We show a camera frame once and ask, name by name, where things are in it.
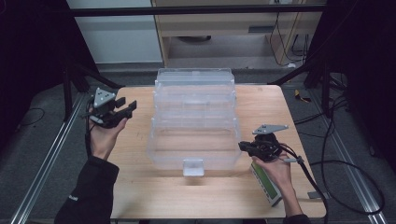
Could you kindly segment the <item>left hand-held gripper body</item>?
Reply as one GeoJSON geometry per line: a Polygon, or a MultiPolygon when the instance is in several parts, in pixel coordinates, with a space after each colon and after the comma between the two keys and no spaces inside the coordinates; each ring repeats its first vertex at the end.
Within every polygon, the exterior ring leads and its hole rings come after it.
{"type": "Polygon", "coordinates": [[[115,101],[118,100],[116,97],[114,92],[97,88],[89,101],[88,111],[82,117],[106,129],[116,127],[121,121],[115,107],[115,101]]]}

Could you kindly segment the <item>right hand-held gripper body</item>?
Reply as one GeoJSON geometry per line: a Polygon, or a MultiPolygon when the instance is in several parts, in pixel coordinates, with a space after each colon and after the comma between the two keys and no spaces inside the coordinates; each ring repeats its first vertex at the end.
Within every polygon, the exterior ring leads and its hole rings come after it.
{"type": "Polygon", "coordinates": [[[275,132],[287,130],[288,125],[262,124],[252,133],[255,135],[253,145],[259,152],[257,157],[262,161],[273,161],[283,151],[283,147],[277,141],[275,132]]]}

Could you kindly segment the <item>green and white carton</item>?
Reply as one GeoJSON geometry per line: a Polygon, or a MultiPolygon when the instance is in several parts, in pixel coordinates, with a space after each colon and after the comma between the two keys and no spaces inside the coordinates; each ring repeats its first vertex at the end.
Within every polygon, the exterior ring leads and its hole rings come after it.
{"type": "Polygon", "coordinates": [[[250,169],[259,181],[269,204],[271,206],[276,206],[282,200],[282,195],[277,186],[272,182],[264,169],[257,163],[251,163],[250,169]]]}

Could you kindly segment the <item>clear plastic storage box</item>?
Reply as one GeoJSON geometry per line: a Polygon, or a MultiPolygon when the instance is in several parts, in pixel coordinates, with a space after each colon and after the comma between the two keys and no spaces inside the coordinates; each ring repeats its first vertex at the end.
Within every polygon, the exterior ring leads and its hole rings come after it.
{"type": "Polygon", "coordinates": [[[241,131],[229,68],[163,68],[153,103],[147,153],[156,168],[184,176],[233,169],[241,131]]]}

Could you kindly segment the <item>person's left hand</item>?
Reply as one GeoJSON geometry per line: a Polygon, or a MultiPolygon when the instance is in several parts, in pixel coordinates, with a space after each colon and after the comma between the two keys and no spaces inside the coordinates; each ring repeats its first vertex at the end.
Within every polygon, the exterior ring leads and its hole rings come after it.
{"type": "Polygon", "coordinates": [[[91,154],[96,158],[107,161],[116,145],[118,135],[125,128],[127,121],[128,119],[122,119],[116,127],[106,129],[97,126],[90,120],[89,131],[91,138],[91,154]]]}

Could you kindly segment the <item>person's right hand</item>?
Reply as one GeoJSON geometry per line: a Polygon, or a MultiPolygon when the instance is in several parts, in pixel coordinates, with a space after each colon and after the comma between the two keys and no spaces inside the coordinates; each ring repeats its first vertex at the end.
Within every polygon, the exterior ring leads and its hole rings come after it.
{"type": "Polygon", "coordinates": [[[269,162],[264,162],[256,156],[252,157],[252,160],[269,175],[269,178],[276,184],[283,196],[293,192],[290,164],[285,162],[287,158],[286,152],[281,152],[277,159],[269,162]]]}

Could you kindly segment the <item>black metal stand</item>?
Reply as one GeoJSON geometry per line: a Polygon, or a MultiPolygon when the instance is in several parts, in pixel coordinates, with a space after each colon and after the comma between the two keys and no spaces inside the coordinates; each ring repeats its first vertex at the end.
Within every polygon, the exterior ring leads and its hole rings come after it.
{"type": "Polygon", "coordinates": [[[79,63],[65,63],[62,66],[62,75],[64,89],[64,121],[67,121],[71,117],[73,111],[71,83],[75,84],[79,92],[87,92],[90,88],[90,85],[84,77],[88,76],[98,80],[112,89],[122,88],[121,84],[117,84],[105,77],[102,77],[98,72],[95,72],[79,63]]]}
{"type": "Polygon", "coordinates": [[[285,76],[269,82],[269,85],[281,86],[288,80],[291,80],[300,74],[307,72],[304,80],[304,86],[308,89],[316,87],[321,83],[321,109],[326,117],[331,116],[330,112],[330,65],[324,58],[314,58],[307,60],[303,65],[294,69],[285,76]]]}

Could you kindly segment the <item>yellow and black floor tape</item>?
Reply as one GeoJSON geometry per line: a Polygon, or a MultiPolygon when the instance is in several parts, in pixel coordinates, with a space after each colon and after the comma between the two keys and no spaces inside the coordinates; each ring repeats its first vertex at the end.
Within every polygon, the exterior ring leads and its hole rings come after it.
{"type": "Polygon", "coordinates": [[[311,103],[311,99],[309,97],[302,97],[298,90],[294,90],[294,98],[305,103],[311,103]]]}

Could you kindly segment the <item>white cabinet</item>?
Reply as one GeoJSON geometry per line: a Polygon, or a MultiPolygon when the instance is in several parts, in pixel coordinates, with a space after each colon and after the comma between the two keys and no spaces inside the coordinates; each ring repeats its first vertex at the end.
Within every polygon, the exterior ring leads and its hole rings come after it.
{"type": "MultiPolygon", "coordinates": [[[[71,9],[151,7],[150,0],[66,0],[71,9]]],[[[78,17],[96,63],[161,63],[163,56],[152,16],[78,17]]]]}

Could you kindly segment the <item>black curtain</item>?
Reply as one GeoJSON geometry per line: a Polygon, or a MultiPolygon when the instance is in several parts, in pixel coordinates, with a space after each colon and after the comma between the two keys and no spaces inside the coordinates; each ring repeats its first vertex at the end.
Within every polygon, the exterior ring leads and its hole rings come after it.
{"type": "Polygon", "coordinates": [[[74,62],[98,71],[76,20],[51,13],[69,8],[66,0],[0,0],[0,151],[34,96],[63,82],[51,37],[74,62]]]}
{"type": "Polygon", "coordinates": [[[396,0],[326,0],[309,52],[346,75],[376,151],[396,174],[396,0]]]}

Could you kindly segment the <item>black horizontal bar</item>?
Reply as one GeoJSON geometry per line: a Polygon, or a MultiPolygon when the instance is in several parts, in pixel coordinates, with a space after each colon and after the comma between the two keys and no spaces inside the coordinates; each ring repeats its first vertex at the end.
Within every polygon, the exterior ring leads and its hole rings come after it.
{"type": "Polygon", "coordinates": [[[238,5],[238,6],[187,6],[187,7],[118,7],[69,9],[74,17],[102,16],[146,16],[146,15],[194,15],[227,13],[277,13],[277,12],[320,12],[327,9],[324,4],[314,5],[238,5]]]}

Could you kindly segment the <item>light wooden desk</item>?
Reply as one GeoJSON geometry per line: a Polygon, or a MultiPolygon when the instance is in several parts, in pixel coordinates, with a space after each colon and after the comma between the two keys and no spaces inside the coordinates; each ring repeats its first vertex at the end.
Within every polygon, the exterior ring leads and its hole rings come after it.
{"type": "MultiPolygon", "coordinates": [[[[314,5],[325,0],[150,0],[155,7],[314,5]]],[[[168,63],[171,40],[178,36],[265,35],[277,63],[284,63],[294,37],[313,35],[319,12],[279,12],[202,15],[157,15],[155,17],[163,61],[168,63]]]]}

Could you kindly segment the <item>aluminium floor rail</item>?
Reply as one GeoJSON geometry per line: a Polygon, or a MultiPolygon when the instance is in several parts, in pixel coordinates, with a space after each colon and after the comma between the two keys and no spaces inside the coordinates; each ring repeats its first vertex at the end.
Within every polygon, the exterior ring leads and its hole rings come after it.
{"type": "Polygon", "coordinates": [[[341,140],[340,134],[336,131],[335,124],[333,123],[333,109],[339,105],[342,105],[345,101],[333,101],[333,105],[330,105],[331,116],[327,118],[321,109],[319,101],[320,98],[318,94],[312,91],[310,94],[312,102],[316,106],[319,114],[321,115],[321,120],[326,127],[326,133],[324,135],[319,161],[321,179],[326,191],[335,202],[343,206],[346,210],[368,217],[371,224],[389,224],[385,218],[385,215],[383,214],[383,209],[385,208],[385,197],[382,194],[380,187],[364,170],[355,164],[350,154],[347,152],[346,146],[341,140]],[[332,143],[332,148],[337,155],[336,160],[325,159],[325,149],[328,141],[331,141],[332,143]],[[334,194],[331,194],[326,182],[324,170],[325,164],[337,164],[343,167],[347,176],[347,180],[351,184],[353,191],[358,198],[361,209],[353,208],[351,205],[348,205],[337,198],[334,194]]]}
{"type": "Polygon", "coordinates": [[[37,171],[32,184],[30,185],[30,188],[23,197],[23,200],[21,201],[18,209],[15,211],[14,215],[9,221],[9,224],[26,223],[32,209],[35,206],[37,198],[47,181],[50,171],[57,160],[57,157],[64,145],[64,142],[70,130],[72,129],[72,126],[78,116],[78,112],[83,105],[86,96],[86,93],[77,94],[76,100],[72,104],[71,114],[62,123],[60,130],[57,132],[57,135],[55,136],[45,159],[41,163],[40,168],[37,171]]]}

